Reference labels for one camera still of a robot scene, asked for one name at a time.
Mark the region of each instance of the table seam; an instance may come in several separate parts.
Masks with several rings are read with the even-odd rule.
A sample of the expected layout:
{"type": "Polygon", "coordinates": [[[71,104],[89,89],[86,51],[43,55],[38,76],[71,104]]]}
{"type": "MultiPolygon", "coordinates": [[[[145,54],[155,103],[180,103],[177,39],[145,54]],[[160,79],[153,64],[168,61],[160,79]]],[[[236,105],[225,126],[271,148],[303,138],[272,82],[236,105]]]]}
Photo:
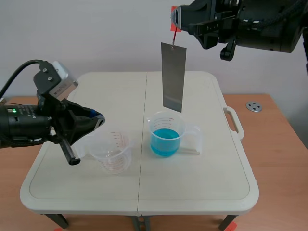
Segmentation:
{"type": "Polygon", "coordinates": [[[142,125],[142,141],[141,141],[141,155],[140,155],[140,170],[139,170],[139,185],[138,185],[138,199],[137,199],[137,212],[139,208],[139,194],[140,194],[140,179],[141,179],[141,160],[142,160],[142,147],[143,147],[143,132],[144,132],[144,116],[145,116],[145,102],[146,102],[146,87],[148,82],[148,72],[146,72],[145,79],[145,93],[144,93],[144,109],[143,109],[143,125],[142,125]]]}

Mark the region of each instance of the table handle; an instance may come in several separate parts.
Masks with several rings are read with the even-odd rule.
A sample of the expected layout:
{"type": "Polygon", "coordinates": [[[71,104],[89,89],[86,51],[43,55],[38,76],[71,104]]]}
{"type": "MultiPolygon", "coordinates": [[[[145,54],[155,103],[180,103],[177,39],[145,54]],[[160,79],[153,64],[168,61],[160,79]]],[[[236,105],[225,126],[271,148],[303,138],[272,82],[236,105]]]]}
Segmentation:
{"type": "Polygon", "coordinates": [[[233,108],[229,107],[229,106],[225,107],[223,110],[224,110],[225,113],[228,113],[230,115],[232,122],[235,126],[236,132],[239,136],[239,139],[242,140],[243,137],[244,137],[244,130],[243,130],[243,127],[241,125],[241,122],[240,122],[235,110],[233,108]]]}

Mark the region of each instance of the metal mount plate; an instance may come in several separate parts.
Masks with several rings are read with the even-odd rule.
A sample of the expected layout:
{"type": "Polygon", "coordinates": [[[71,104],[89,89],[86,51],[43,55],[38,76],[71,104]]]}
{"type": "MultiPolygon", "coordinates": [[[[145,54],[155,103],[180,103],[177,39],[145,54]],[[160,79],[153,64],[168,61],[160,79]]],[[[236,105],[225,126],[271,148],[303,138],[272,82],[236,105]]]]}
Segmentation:
{"type": "Polygon", "coordinates": [[[260,112],[262,110],[261,104],[254,101],[246,103],[246,107],[252,112],[260,112]]]}

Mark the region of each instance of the plastic measuring cup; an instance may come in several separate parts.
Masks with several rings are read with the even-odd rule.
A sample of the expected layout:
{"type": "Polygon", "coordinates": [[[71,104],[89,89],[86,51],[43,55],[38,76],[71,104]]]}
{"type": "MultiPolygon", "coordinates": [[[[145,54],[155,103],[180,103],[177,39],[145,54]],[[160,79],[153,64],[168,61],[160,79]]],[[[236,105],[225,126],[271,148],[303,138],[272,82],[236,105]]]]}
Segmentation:
{"type": "Polygon", "coordinates": [[[115,128],[98,128],[74,144],[79,158],[86,153],[100,162],[103,170],[110,174],[125,171],[131,163],[132,142],[128,135],[115,128]]]}
{"type": "Polygon", "coordinates": [[[196,150],[202,152],[202,133],[199,127],[187,125],[183,118],[172,112],[157,112],[148,119],[151,133],[151,149],[161,156],[171,156],[180,147],[183,136],[196,137],[196,150]]]}

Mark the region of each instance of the black cable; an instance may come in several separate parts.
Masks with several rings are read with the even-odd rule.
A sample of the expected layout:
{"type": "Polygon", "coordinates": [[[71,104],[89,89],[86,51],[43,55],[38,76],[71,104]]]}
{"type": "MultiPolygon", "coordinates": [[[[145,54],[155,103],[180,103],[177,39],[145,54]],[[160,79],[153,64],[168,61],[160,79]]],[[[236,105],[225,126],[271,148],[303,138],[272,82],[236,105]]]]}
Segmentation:
{"type": "Polygon", "coordinates": [[[248,27],[252,27],[255,29],[263,29],[267,26],[273,25],[275,23],[281,22],[282,20],[285,20],[286,18],[291,18],[298,16],[299,13],[303,11],[303,8],[305,8],[307,4],[307,0],[297,0],[292,6],[288,7],[283,12],[279,13],[273,18],[266,19],[264,21],[261,21],[259,23],[253,23],[253,21],[258,21],[257,19],[249,20],[249,22],[243,22],[243,24],[248,27]]]}
{"type": "MultiPolygon", "coordinates": [[[[14,71],[14,73],[11,75],[11,77],[8,79],[6,84],[3,86],[2,90],[0,91],[0,98],[2,98],[4,96],[6,90],[9,88],[9,86],[14,81],[14,79],[18,76],[18,74],[20,72],[22,72],[22,70],[24,70],[27,66],[30,66],[32,64],[40,64],[41,65],[42,63],[43,63],[42,60],[34,59],[34,60],[29,60],[29,61],[25,62],[19,68],[17,68],[14,71]]],[[[6,137],[3,133],[1,133],[1,131],[0,131],[0,140],[4,140],[5,142],[9,143],[10,145],[13,144],[14,146],[19,146],[19,147],[34,146],[34,145],[43,144],[45,142],[44,139],[39,140],[39,141],[34,141],[34,142],[14,141],[11,138],[6,137]]]]}
{"type": "Polygon", "coordinates": [[[4,96],[6,90],[9,88],[9,86],[14,81],[14,79],[18,76],[18,74],[20,72],[22,72],[22,70],[24,70],[27,66],[30,66],[32,64],[41,64],[42,62],[43,62],[42,60],[38,60],[38,59],[29,60],[29,61],[25,62],[24,64],[22,64],[19,68],[17,68],[14,71],[14,73],[11,75],[9,80],[6,82],[6,84],[3,86],[2,90],[0,91],[0,98],[2,98],[4,96]]]}
{"type": "Polygon", "coordinates": [[[15,105],[21,105],[20,103],[7,103],[7,102],[0,102],[0,103],[4,103],[4,104],[15,104],[15,105]]]}

